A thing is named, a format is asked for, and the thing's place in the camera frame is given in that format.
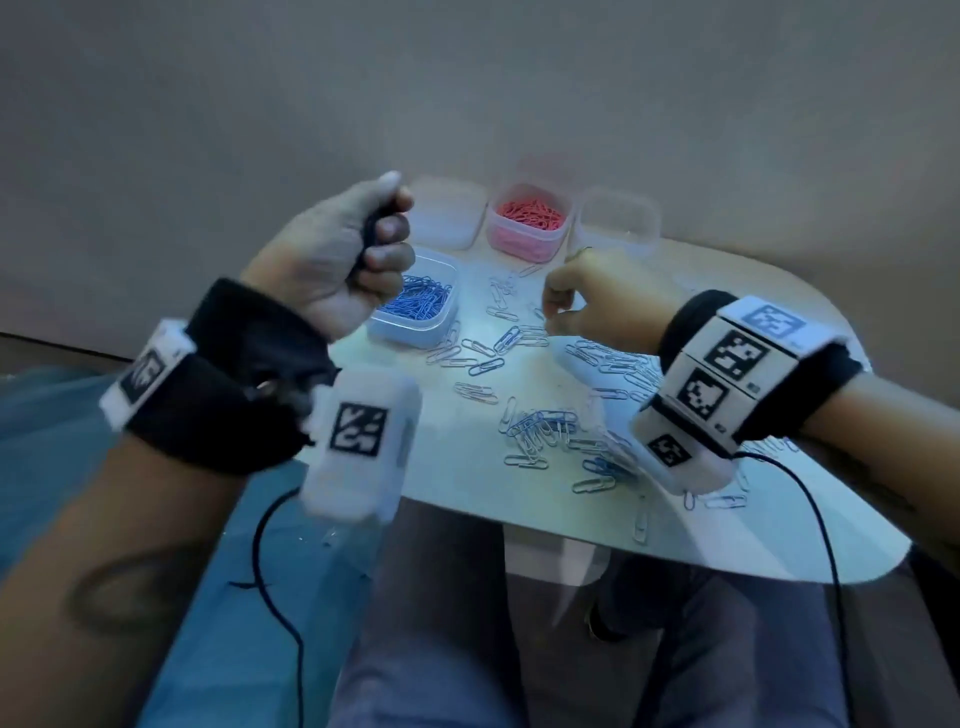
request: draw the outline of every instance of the pants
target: pants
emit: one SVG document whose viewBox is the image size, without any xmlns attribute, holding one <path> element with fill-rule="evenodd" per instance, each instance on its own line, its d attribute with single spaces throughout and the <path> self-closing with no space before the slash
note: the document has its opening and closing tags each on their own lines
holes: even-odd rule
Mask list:
<svg viewBox="0 0 960 728">
<path fill-rule="evenodd" d="M 330 728 L 526 726 L 503 564 L 498 523 L 402 501 Z M 668 584 L 643 583 L 652 565 Z M 819 586 L 623 558 L 601 579 L 604 623 L 642 628 L 646 595 L 669 619 L 635 728 L 846 726 Z"/>
</svg>

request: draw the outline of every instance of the black cable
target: black cable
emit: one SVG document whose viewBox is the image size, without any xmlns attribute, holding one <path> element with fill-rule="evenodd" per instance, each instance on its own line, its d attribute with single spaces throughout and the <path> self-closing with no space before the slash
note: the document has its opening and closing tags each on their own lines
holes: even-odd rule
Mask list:
<svg viewBox="0 0 960 728">
<path fill-rule="evenodd" d="M 260 592 L 263 603 L 267 605 L 267 609 L 270 610 L 270 614 L 274 616 L 274 619 L 290 633 L 290 636 L 294 638 L 294 642 L 297 643 L 297 727 L 303 728 L 303 637 L 300 636 L 297 627 L 277 609 L 274 601 L 270 598 L 270 593 L 267 592 L 267 585 L 263 581 L 263 572 L 260 570 L 260 542 L 263 540 L 263 532 L 267 528 L 267 522 L 276 512 L 277 508 L 290 500 L 290 498 L 296 497 L 299 492 L 300 488 L 287 491 L 271 503 L 270 507 L 263 512 L 263 515 L 260 517 L 260 522 L 256 525 L 256 531 L 253 532 L 251 561 L 253 566 L 253 584 L 256 585 L 256 590 Z M 241 584 L 236 584 L 235 586 L 240 588 L 245 587 L 245 585 Z"/>
<path fill-rule="evenodd" d="M 847 703 L 847 723 L 852 728 L 853 700 L 850 692 L 850 674 L 847 668 L 847 662 L 849 658 L 849 649 L 847 645 L 847 616 L 843 609 L 843 596 L 840 594 L 840 575 L 837 572 L 837 561 L 833 556 L 833 546 L 830 544 L 830 536 L 827 533 L 827 525 L 824 523 L 824 517 L 820 513 L 820 508 L 817 506 L 817 501 L 813 499 L 810 491 L 807 490 L 804 482 L 797 477 L 796 473 L 787 468 L 781 462 L 774 460 L 772 457 L 761 455 L 758 452 L 738 452 L 733 456 L 733 459 L 735 460 L 746 457 L 759 460 L 760 462 L 770 463 L 792 477 L 794 482 L 796 482 L 797 485 L 800 486 L 800 489 L 804 491 L 804 495 L 810 502 L 810 507 L 813 509 L 813 515 L 817 517 L 817 525 L 820 526 L 820 535 L 823 536 L 824 546 L 827 547 L 827 558 L 830 561 L 830 577 L 833 579 L 833 596 L 837 613 L 837 651 L 840 659 L 840 679 L 843 682 L 844 700 Z"/>
</svg>

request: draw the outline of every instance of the container of blue paperclips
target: container of blue paperclips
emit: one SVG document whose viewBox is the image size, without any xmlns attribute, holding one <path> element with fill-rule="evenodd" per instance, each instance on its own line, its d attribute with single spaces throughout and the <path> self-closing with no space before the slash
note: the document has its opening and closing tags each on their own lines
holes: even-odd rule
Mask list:
<svg viewBox="0 0 960 728">
<path fill-rule="evenodd" d="M 367 322 L 367 333 L 418 349 L 433 349 L 457 317 L 460 263 L 450 255 L 415 250 L 417 262 L 403 274 L 403 293 L 375 310 Z"/>
</svg>

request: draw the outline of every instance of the hand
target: hand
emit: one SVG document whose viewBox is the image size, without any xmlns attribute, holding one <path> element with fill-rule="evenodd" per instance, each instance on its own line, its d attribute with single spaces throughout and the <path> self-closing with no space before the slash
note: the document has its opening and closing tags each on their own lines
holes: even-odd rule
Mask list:
<svg viewBox="0 0 960 728">
<path fill-rule="evenodd" d="M 577 291 L 587 305 L 570 311 Z M 583 336 L 621 352 L 653 354 L 689 298 L 669 276 L 622 251 L 584 248 L 547 274 L 543 315 L 551 336 Z"/>
<path fill-rule="evenodd" d="M 367 218 L 393 203 L 413 207 L 399 172 L 360 182 L 301 212 L 260 251 L 240 280 L 293 309 L 330 341 L 360 328 L 373 311 L 403 290 L 403 271 L 414 264 L 406 243 L 410 224 L 402 214 L 376 224 L 380 243 L 364 252 L 366 268 L 348 280 L 363 249 Z"/>
</svg>

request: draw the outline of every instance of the shoe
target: shoe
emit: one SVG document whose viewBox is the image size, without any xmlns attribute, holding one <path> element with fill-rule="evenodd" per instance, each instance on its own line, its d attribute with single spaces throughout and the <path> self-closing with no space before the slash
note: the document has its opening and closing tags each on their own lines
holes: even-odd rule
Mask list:
<svg viewBox="0 0 960 728">
<path fill-rule="evenodd" d="M 600 610 L 597 609 L 596 601 L 590 605 L 590 608 L 584 615 L 584 624 L 587 626 L 587 633 L 590 635 L 590 638 L 601 643 L 621 643 L 628 637 L 628 635 L 621 635 L 614 632 L 603 623 L 600 619 Z"/>
</svg>

